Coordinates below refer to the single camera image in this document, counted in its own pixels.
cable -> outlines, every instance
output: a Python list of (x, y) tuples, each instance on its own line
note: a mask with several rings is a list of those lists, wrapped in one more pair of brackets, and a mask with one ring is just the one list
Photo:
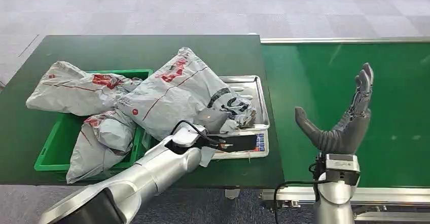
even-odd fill
[(187, 120), (181, 120), (181, 121), (179, 121), (176, 125), (175, 125), (175, 127), (173, 128), (173, 130), (170, 132), (170, 135), (173, 135), (173, 133), (175, 132), (175, 130), (179, 127), (179, 125), (181, 124), (181, 123), (186, 123), (186, 124), (188, 124), (188, 125), (190, 125), (191, 126), (191, 128), (193, 128), (201, 137), (203, 137), (204, 139), (206, 139), (207, 141), (209, 141), (209, 142), (212, 142), (213, 144), (215, 144), (215, 145), (219, 145), (220, 144), (220, 142), (218, 142), (218, 141), (216, 141), (216, 140), (214, 140), (214, 139), (211, 139), (211, 138), (209, 138), (209, 137), (207, 137), (206, 135), (204, 135), (202, 132), (200, 132), (197, 128), (196, 128), (196, 126), (194, 126), (192, 123), (190, 123), (190, 122), (188, 122)]
[(278, 185), (278, 187), (275, 188), (275, 192), (273, 193), (273, 207), (274, 207), (273, 211), (275, 212), (275, 222), (276, 222), (276, 224), (279, 224), (279, 222), (278, 222), (278, 203), (277, 203), (277, 200), (276, 200), (276, 195), (278, 193), (278, 190), (281, 187), (287, 186), (288, 184), (319, 184), (319, 183), (327, 183), (327, 182), (330, 182), (330, 181), (327, 181), (327, 180), (318, 180), (318, 181), (315, 181), (315, 180), (313, 180), (313, 181), (285, 181), (285, 182), (281, 183), (280, 185)]
[(314, 173), (315, 169), (312, 169), (312, 167), (314, 167), (314, 166), (316, 166), (316, 162), (309, 165), (308, 171), (311, 173)]

dark green tabletop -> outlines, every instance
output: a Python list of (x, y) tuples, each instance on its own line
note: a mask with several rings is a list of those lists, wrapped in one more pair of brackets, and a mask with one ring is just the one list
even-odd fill
[(285, 179), (310, 179), (316, 149), (294, 107), (330, 130), (349, 106), (354, 76), (374, 69), (368, 133), (357, 152), (360, 187), (429, 187), (430, 43), (295, 43), (262, 46)]
[(47, 36), (0, 93), (0, 184), (60, 185), (34, 162), (58, 113), (27, 109), (25, 101), (52, 63), (82, 70), (160, 68), (181, 47), (190, 47), (219, 76), (261, 78), (271, 128), (270, 154), (258, 159), (213, 161), (183, 177), (181, 187), (274, 187), (283, 180), (278, 143), (257, 35)]
[(156, 70), (182, 46), (191, 47), (220, 76), (261, 78), (271, 121), (270, 153), (250, 161), (213, 161), (176, 186), (273, 188), (284, 179), (310, 179), (307, 167), (317, 151), (296, 126), (294, 106), (304, 107), (316, 125), (330, 129), (348, 107), (353, 78), (364, 62), (374, 68), (375, 82), (370, 128), (357, 153), (360, 187), (430, 186), (425, 168), (430, 153), (429, 43), (260, 45), (259, 37), (251, 35), (46, 37), (0, 93), (0, 184), (65, 184), (33, 169), (57, 113), (24, 105), (53, 62), (68, 61), (83, 70)]

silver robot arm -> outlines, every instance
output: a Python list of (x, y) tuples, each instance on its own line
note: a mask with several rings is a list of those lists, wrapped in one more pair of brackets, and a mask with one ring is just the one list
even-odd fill
[(243, 151), (255, 148), (256, 140), (255, 135), (208, 137), (203, 126), (181, 127), (130, 168), (105, 181), (83, 187), (46, 210), (39, 223), (130, 223), (140, 207), (153, 196), (197, 168), (203, 146), (225, 152)]
[(368, 105), (373, 77), (372, 68), (365, 63), (355, 77), (356, 91), (350, 107), (330, 131), (317, 128), (307, 119), (303, 108), (295, 109), (297, 124), (320, 150), (316, 158), (314, 179), (329, 181), (314, 186), (317, 224), (354, 223), (350, 199), (360, 179), (360, 166), (355, 152), (370, 122)]

green plastic crate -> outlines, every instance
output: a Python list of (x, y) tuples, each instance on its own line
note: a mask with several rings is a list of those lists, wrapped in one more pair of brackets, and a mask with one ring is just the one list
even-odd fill
[[(142, 80), (152, 74), (151, 69), (133, 70), (101, 70), (89, 71), (96, 73), (116, 73), (127, 78), (137, 77)], [(80, 117), (73, 114), (59, 113), (45, 144), (34, 164), (36, 171), (50, 171), (58, 180), (65, 181), (65, 175), (70, 167), (70, 157), (75, 147), (81, 126), (88, 116)], [(134, 133), (133, 148), (129, 154), (111, 169), (96, 176), (86, 178), (87, 180), (101, 180), (113, 176), (130, 167), (139, 158), (143, 157), (149, 150), (144, 145), (152, 145), (152, 137), (139, 125)]]

plastic mailer bag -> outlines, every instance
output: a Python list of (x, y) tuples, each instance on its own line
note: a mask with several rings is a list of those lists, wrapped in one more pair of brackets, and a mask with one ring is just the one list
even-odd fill
[(158, 140), (180, 120), (193, 119), (205, 108), (227, 111), (237, 127), (251, 126), (256, 109), (241, 98), (189, 48), (182, 48), (117, 105)]
[(97, 175), (121, 162), (132, 148), (136, 124), (119, 110), (87, 118), (70, 158), (67, 183)]
[(39, 110), (94, 115), (114, 109), (117, 100), (140, 83), (114, 73), (87, 73), (58, 61), (43, 75), (25, 104)]

